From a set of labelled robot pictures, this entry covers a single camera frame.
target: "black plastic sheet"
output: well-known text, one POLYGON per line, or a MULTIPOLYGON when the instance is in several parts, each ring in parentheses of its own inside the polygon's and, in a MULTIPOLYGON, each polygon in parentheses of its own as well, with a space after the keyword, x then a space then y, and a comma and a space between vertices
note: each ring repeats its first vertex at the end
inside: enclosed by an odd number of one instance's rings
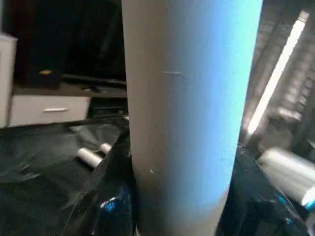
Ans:
MULTIPOLYGON (((126 122, 118 118, 0 131, 0 235, 87 235, 79 230, 97 230, 100 204, 120 196, 126 208, 115 211, 120 216, 116 220, 126 222, 132 232, 132 173, 126 122), (123 152, 113 148, 102 156, 103 161, 94 171, 76 158, 78 149, 98 151, 102 142, 114 145, 118 137, 117 145, 119 149, 123 145, 123 152)), ((104 219, 101 226, 110 222, 104 219)))

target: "white roll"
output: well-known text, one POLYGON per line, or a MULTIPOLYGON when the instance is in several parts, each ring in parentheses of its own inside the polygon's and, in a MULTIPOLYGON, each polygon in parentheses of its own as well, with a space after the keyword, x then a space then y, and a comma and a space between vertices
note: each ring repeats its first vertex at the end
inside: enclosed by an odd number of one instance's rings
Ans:
POLYGON ((104 143, 100 146, 100 149, 102 150, 102 152, 107 154, 107 153, 109 153, 110 149, 112 149, 112 146, 108 143, 104 143))
POLYGON ((93 168, 96 168, 102 161, 102 158, 99 155, 95 154, 91 150, 88 150, 87 148, 79 149, 77 155, 82 161, 93 168))

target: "drawer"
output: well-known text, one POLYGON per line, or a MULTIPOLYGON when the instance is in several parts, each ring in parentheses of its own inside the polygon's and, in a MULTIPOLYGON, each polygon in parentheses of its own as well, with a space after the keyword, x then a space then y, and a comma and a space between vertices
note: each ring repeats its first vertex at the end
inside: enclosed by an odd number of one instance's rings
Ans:
POLYGON ((10 126, 83 120, 89 97, 15 95, 10 126))

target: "plastic wrap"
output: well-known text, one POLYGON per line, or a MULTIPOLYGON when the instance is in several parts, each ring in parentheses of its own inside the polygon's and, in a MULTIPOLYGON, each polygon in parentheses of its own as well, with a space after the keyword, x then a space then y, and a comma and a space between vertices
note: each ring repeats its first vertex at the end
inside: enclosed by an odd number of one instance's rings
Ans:
POLYGON ((97 150, 103 141, 114 144, 125 130, 124 120, 117 122, 122 125, 116 125, 112 119, 81 125, 79 130, 86 130, 90 137, 77 132, 78 126, 1 130, 0 235, 79 236, 85 235, 79 229, 90 232, 100 227, 98 222, 103 222, 102 227, 108 226, 111 219, 125 222, 132 232, 128 135, 119 140, 124 143, 124 152, 112 150, 106 157, 103 155, 103 161, 94 171, 76 158, 80 148, 97 150), (118 166, 112 161, 116 159, 120 160, 118 166), (120 169, 127 176, 119 175, 120 169), (125 208, 117 207, 115 217, 99 221, 102 215, 99 206, 112 198, 123 202, 125 208))
POLYGON ((290 201, 243 147, 237 151, 221 226, 224 236, 308 235, 290 201))

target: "stretch film roll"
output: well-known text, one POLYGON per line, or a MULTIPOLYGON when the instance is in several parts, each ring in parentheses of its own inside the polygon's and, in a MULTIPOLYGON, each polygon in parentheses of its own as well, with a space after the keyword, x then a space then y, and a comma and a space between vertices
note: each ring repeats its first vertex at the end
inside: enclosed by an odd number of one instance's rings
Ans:
POLYGON ((271 148, 258 160, 269 179, 306 209, 315 203, 315 164, 281 148, 271 148))

